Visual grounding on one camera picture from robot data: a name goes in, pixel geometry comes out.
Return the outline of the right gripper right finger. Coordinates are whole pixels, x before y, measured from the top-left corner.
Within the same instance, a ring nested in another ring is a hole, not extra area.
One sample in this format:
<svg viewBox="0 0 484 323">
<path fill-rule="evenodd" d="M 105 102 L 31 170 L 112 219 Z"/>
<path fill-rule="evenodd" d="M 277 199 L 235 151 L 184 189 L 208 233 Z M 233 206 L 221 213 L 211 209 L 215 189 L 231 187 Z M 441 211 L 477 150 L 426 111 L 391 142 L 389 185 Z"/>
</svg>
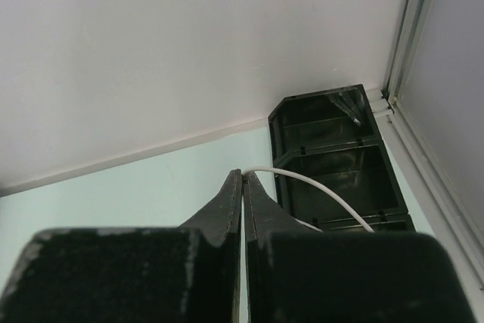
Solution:
<svg viewBox="0 0 484 323">
<path fill-rule="evenodd" d="M 316 231 L 244 172 L 251 322 L 473 322 L 445 248 L 409 231 Z"/>
</svg>

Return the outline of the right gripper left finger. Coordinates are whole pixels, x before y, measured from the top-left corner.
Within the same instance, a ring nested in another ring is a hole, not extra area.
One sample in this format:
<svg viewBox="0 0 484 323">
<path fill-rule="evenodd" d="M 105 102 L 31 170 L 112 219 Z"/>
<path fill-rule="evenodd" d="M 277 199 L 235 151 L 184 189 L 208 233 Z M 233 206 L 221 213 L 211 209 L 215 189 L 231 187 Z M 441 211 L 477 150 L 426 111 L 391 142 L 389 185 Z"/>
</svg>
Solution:
<svg viewBox="0 0 484 323">
<path fill-rule="evenodd" d="M 242 175 L 174 228 L 53 228 L 19 255 L 3 322 L 236 322 Z"/>
</svg>

